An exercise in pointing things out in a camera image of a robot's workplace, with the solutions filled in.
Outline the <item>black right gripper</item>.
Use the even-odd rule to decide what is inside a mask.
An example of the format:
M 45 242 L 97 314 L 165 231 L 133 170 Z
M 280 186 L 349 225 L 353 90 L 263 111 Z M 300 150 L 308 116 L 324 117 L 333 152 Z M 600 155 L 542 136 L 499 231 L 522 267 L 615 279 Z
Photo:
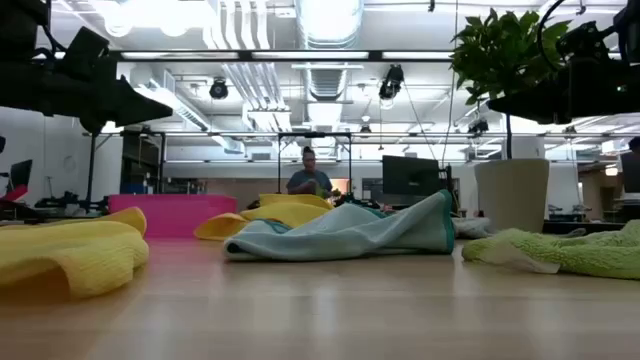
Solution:
M 621 60 L 569 61 L 567 89 L 542 82 L 489 100 L 490 110 L 541 125 L 568 124 L 575 118 L 640 113 L 640 63 Z

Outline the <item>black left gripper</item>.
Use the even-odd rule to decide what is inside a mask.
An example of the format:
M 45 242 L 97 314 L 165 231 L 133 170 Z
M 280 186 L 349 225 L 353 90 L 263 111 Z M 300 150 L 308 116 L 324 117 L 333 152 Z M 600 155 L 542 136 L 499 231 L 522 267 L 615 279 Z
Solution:
M 73 74 L 63 60 L 0 58 L 0 106 L 75 117 L 90 133 L 101 131 L 108 121 L 124 127 L 173 114 L 171 107 L 136 92 L 124 75 L 117 80 L 116 68 L 110 56 L 91 63 L 85 75 Z M 113 94 L 117 82 L 118 106 Z

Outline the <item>yellow microfiber towel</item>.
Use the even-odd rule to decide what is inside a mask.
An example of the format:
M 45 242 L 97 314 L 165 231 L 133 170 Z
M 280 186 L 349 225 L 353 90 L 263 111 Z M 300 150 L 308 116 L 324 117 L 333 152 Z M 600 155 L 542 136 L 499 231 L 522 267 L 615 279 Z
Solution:
M 327 200 L 309 194 L 261 194 L 258 202 L 257 208 L 223 213 L 204 221 L 194 230 L 194 236 L 200 240 L 224 241 L 254 220 L 296 228 L 334 209 Z
M 2 226 L 0 288 L 59 270 L 73 297 L 111 292 L 148 262 L 146 229 L 138 207 L 92 219 Z

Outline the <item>light blue microfiber towel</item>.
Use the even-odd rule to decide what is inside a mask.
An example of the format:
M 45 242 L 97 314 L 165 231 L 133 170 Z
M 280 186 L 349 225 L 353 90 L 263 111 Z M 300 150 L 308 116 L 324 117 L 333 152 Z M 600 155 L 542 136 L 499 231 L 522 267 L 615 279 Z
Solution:
M 373 255 L 449 255 L 455 229 L 452 197 L 446 190 L 395 212 L 343 204 L 296 228 L 254 220 L 223 242 L 230 261 L 329 261 Z

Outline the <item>grey microfiber towel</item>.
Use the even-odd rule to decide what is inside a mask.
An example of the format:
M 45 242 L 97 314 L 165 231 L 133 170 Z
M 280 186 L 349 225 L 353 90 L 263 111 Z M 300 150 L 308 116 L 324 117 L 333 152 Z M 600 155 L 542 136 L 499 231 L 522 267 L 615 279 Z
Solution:
M 480 239 L 492 235 L 491 222 L 488 218 L 453 218 L 455 237 L 457 239 Z

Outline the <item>green microfiber towel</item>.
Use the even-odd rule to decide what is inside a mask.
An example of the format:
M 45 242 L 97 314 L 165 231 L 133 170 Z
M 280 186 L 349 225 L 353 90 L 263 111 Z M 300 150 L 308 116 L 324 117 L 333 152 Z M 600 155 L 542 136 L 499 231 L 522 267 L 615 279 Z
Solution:
M 500 242 L 513 244 L 535 260 L 559 264 L 559 272 L 640 280 L 640 220 L 628 222 L 621 230 L 577 237 L 503 230 L 468 242 L 462 248 L 462 257 L 484 263 L 479 256 Z

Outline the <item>black metal rack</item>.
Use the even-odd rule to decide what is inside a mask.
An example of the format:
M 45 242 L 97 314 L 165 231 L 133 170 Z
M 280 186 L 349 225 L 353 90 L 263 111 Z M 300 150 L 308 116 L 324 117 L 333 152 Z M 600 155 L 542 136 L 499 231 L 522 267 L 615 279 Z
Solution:
M 84 133 L 84 136 L 88 136 L 90 138 L 90 150 L 89 150 L 89 167 L 88 167 L 88 176 L 87 176 L 87 191 L 86 197 L 84 200 L 81 200 L 79 204 L 85 209 L 89 210 L 95 202 L 92 200 L 93 194 L 93 182 L 94 182 L 94 168 L 95 168 L 95 154 L 96 150 L 104 145 L 109 139 L 114 136 L 123 137 L 130 136 L 136 137 L 138 139 L 142 137 L 159 137 L 160 144 L 158 145 L 159 149 L 159 158 L 157 161 L 157 190 L 160 193 L 164 192 L 162 179 L 164 175 L 164 165 L 166 160 L 166 147 L 167 147 L 167 133 L 163 131 L 151 131 L 149 128 L 143 128 L 141 130 L 122 130 L 119 132 L 113 133 Z

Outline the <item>green potted tree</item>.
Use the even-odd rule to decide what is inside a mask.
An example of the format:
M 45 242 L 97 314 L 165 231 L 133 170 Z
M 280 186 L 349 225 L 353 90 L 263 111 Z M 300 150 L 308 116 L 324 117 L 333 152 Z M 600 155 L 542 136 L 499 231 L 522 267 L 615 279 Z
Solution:
M 535 11 L 518 15 L 490 9 L 484 17 L 467 17 L 465 27 L 452 38 L 455 48 L 450 65 L 458 78 L 456 86 L 469 94 L 466 103 L 487 106 L 489 100 L 532 88 L 546 79 L 552 66 L 561 65 L 555 43 L 568 30 L 567 20 L 548 26 Z M 534 135 L 525 137 L 520 154 L 513 144 L 515 116 L 501 114 L 505 121 L 502 158 L 474 167 L 478 209 L 496 231 L 539 232 L 546 211 L 550 163 L 543 142 Z

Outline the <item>black computer monitor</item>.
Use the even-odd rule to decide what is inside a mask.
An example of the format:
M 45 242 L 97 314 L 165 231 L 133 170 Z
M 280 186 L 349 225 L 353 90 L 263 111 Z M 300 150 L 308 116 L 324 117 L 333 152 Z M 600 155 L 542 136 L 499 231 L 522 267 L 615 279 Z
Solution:
M 624 190 L 640 194 L 640 155 L 625 153 L 620 156 Z
M 11 166 L 9 172 L 9 183 L 7 189 L 14 191 L 18 188 L 27 188 L 30 181 L 32 160 L 24 160 Z
M 385 195 L 430 196 L 441 189 L 436 160 L 412 157 L 382 157 Z

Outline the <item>pink plastic bin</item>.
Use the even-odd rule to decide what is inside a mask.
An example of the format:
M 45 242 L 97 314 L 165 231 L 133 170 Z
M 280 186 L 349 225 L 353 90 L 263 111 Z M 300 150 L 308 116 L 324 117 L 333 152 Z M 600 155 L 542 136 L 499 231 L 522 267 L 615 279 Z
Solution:
M 147 238 L 192 238 L 205 221 L 224 213 L 235 213 L 234 197 L 215 194 L 120 194 L 108 200 L 109 210 L 139 208 L 147 220 Z

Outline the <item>black overhead crossbar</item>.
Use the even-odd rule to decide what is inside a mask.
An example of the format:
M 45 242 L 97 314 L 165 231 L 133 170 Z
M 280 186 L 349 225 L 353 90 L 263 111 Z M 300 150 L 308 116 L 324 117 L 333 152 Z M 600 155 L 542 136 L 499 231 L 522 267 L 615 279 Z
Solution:
M 449 63 L 447 51 L 163 50 L 110 52 L 120 62 L 420 62 Z

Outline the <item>white paper tag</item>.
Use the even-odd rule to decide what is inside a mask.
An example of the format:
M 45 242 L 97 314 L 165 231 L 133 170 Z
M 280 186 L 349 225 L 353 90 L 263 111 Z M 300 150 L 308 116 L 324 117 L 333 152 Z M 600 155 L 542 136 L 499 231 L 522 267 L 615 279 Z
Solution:
M 556 274 L 560 270 L 559 264 L 535 260 L 509 242 L 500 242 L 485 250 L 479 259 L 484 263 L 532 273 Z

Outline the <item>black gantry frame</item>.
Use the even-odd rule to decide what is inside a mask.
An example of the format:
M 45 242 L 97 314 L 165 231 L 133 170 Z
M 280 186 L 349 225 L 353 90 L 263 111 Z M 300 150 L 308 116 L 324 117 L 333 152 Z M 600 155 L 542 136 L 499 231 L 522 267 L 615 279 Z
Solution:
M 278 132 L 275 134 L 277 137 L 277 193 L 281 192 L 281 152 L 286 146 L 282 146 L 283 138 L 298 138 L 303 137 L 306 139 L 318 139 L 318 138 L 326 138 L 333 137 L 335 139 L 338 138 L 346 138 L 348 140 L 347 152 L 349 153 L 348 158 L 348 181 L 347 181 L 347 191 L 346 194 L 351 196 L 353 194 L 353 177 L 352 177 L 352 144 L 354 135 L 350 132 L 318 132 L 318 131 L 307 131 L 307 132 Z

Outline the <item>silver ventilation duct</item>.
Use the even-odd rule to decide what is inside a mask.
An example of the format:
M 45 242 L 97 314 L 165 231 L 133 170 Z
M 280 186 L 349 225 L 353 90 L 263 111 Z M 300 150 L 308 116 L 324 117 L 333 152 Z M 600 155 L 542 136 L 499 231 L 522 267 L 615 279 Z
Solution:
M 294 0 L 304 50 L 345 50 L 357 43 L 364 0 Z M 320 63 L 305 71 L 309 94 L 316 101 L 336 101 L 346 87 L 346 63 Z

